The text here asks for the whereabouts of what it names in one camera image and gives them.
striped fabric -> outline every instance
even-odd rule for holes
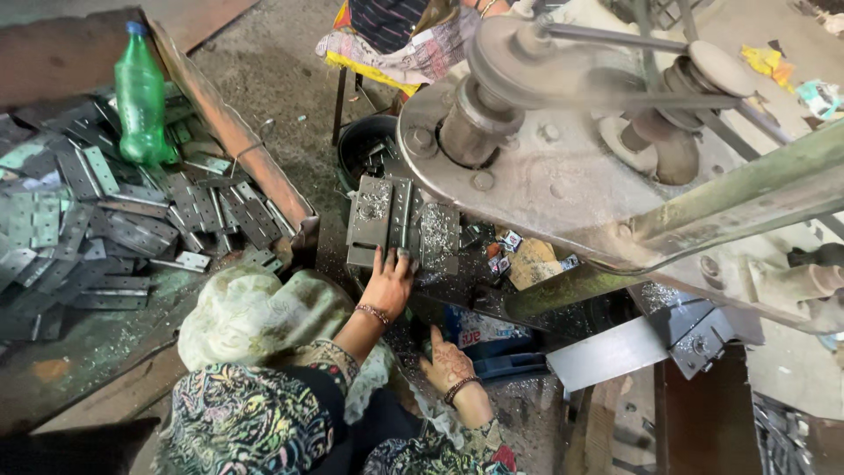
[[[352,26],[380,54],[407,46],[427,7],[428,0],[349,0]]]

yellow cloth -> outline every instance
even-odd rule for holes
[[[788,92],[794,92],[794,86],[788,82],[788,78],[794,72],[794,65],[782,61],[782,53],[770,48],[753,48],[742,45],[741,54],[754,71],[765,76],[771,76],[777,84]]]
[[[374,81],[378,81],[379,83],[384,83],[386,85],[391,85],[393,87],[398,87],[400,90],[403,90],[405,94],[408,96],[412,96],[421,85],[403,85],[394,81],[390,76],[382,73],[381,71],[373,68],[372,66],[365,66],[360,63],[356,63],[351,59],[339,55],[333,51],[327,51],[325,56],[325,63],[329,66],[335,66],[338,68],[346,67],[351,69],[352,71],[356,72],[357,74],[363,74],[365,77],[372,79]]]

pile of metal hinges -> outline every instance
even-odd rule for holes
[[[0,340],[58,338],[66,306],[145,308],[141,269],[205,272],[241,230],[255,259],[283,267],[266,249],[293,227],[173,89],[166,139],[181,163],[165,167],[122,160],[107,92],[0,116]]]

wire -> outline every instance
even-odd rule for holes
[[[672,257],[670,257],[670,258],[668,258],[668,259],[666,259],[666,260],[664,260],[664,261],[662,261],[658,264],[652,265],[650,267],[640,268],[640,269],[622,270],[622,269],[616,269],[614,267],[610,267],[609,265],[606,265],[603,262],[598,262],[598,261],[592,260],[592,259],[584,259],[583,261],[586,262],[587,264],[591,265],[592,267],[602,271],[602,272],[606,272],[607,274],[612,274],[614,276],[622,276],[622,277],[644,276],[645,274],[650,274],[651,272],[655,272],[657,270],[660,270],[663,267],[665,267],[666,265],[673,264],[680,259],[685,259],[685,258],[687,258],[691,255],[701,253],[701,252],[703,252],[703,251],[705,251],[709,248],[714,248],[715,246],[720,246],[721,244],[731,243],[732,241],[737,241],[738,239],[746,238],[746,237],[747,236],[737,237],[736,239],[731,239],[731,240],[726,241],[726,242],[709,243],[709,244],[707,244],[705,246],[701,246],[699,248],[688,248],[685,251],[683,251],[682,253],[676,254],[675,256],[672,256]]]

bolt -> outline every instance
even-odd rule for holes
[[[703,336],[695,336],[695,339],[691,342],[691,349],[701,356],[706,352],[706,340]]]
[[[548,34],[548,30],[550,30],[553,25],[553,16],[550,14],[541,14],[536,17],[536,21],[533,23],[533,28],[534,31],[536,31],[537,36],[545,36]]]
[[[472,185],[480,191],[487,191],[495,184],[495,177],[489,172],[477,172],[472,177]]]
[[[560,131],[549,123],[539,127],[539,135],[541,135],[546,142],[555,142],[560,139]]]
[[[434,145],[434,135],[424,128],[411,128],[404,135],[404,144],[410,153],[421,158],[433,156],[437,148]]]
[[[624,223],[619,224],[617,231],[619,233],[619,238],[630,239],[633,237],[633,231]]]
[[[507,151],[514,151],[519,149],[519,139],[515,136],[511,135],[507,137],[503,144],[499,145],[498,148]]]
[[[418,147],[426,149],[434,142],[434,138],[424,128],[416,128],[414,129],[413,141]]]
[[[701,257],[701,270],[709,277],[718,277],[718,274],[721,272],[718,263],[708,255]]]

